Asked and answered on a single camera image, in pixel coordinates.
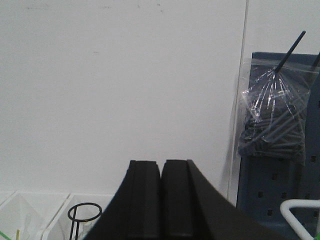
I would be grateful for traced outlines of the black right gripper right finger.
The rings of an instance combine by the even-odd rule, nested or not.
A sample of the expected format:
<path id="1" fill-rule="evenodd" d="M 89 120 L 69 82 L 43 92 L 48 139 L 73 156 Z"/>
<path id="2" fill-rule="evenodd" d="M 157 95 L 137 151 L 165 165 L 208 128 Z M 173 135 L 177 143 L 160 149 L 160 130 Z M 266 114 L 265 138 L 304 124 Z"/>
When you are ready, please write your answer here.
<path id="1" fill-rule="evenodd" d="M 190 159 L 168 159 L 161 186 L 164 240 L 285 239 L 234 207 Z"/>

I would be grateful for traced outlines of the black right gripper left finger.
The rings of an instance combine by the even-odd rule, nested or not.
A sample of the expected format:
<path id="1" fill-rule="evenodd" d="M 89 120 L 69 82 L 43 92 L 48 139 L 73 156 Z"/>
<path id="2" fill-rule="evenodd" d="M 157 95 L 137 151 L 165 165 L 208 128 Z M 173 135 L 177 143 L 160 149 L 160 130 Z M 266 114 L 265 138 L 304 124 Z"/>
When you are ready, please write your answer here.
<path id="1" fill-rule="evenodd" d="M 87 240 L 159 240 L 160 171 L 156 162 L 132 160 L 116 194 Z"/>

